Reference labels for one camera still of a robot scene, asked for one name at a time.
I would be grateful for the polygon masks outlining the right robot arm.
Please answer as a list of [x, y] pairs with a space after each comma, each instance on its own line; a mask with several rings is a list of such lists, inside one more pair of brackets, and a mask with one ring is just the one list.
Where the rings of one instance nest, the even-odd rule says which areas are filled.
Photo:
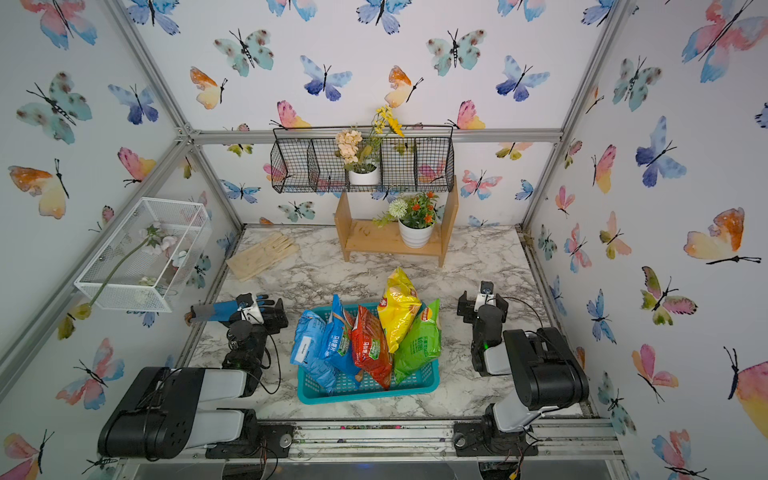
[[483, 282], [473, 299], [463, 293], [457, 315], [472, 328], [470, 358], [482, 376], [510, 376], [513, 390], [491, 404], [484, 421], [492, 434], [519, 434], [546, 413], [589, 398], [589, 380], [554, 327], [506, 330], [509, 303]]

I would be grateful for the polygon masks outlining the red Lay's chips bag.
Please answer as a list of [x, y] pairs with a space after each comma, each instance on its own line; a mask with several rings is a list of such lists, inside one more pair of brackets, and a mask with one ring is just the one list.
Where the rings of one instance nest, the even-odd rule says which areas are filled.
[[379, 318], [359, 305], [351, 332], [355, 365], [368, 373], [384, 390], [391, 386], [393, 363]]

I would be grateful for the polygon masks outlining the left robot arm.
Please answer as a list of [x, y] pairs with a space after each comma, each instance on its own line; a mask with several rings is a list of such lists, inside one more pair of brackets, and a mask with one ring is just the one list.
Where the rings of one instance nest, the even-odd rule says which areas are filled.
[[185, 320], [225, 327], [221, 367], [143, 368], [102, 428], [98, 454], [159, 461], [202, 448], [208, 459], [287, 457], [293, 426], [268, 426], [252, 409], [218, 405], [251, 396], [266, 370], [282, 368], [274, 340], [288, 326], [282, 300], [241, 294], [192, 306]]

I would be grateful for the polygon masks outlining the green Lay's chips bag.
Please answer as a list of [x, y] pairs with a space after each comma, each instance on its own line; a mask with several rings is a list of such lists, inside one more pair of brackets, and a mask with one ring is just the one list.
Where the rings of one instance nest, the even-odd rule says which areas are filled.
[[442, 329], [439, 321], [441, 300], [424, 306], [394, 354], [394, 378], [397, 384], [442, 353]]

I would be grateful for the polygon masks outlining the yellow Lay's chips bag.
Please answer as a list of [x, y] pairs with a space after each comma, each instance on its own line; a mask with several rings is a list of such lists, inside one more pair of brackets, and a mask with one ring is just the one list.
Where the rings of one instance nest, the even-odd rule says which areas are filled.
[[388, 349], [394, 354], [408, 333], [422, 302], [406, 272], [398, 267], [388, 277], [377, 311]]

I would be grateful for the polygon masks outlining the light blue lime chips bag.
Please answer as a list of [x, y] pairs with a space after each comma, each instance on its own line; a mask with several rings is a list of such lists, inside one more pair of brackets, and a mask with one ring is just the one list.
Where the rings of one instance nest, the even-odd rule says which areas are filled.
[[338, 295], [333, 297], [330, 320], [325, 328], [320, 357], [339, 372], [357, 379], [361, 369], [356, 366], [352, 352], [353, 319], [344, 309]]

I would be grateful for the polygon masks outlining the dark blue chips bag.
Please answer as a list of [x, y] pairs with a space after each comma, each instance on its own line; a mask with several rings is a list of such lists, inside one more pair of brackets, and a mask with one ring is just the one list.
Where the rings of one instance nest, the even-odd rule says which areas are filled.
[[313, 311], [302, 313], [295, 329], [290, 363], [300, 367], [322, 391], [332, 393], [336, 386], [336, 370], [321, 357], [326, 326], [326, 321]]

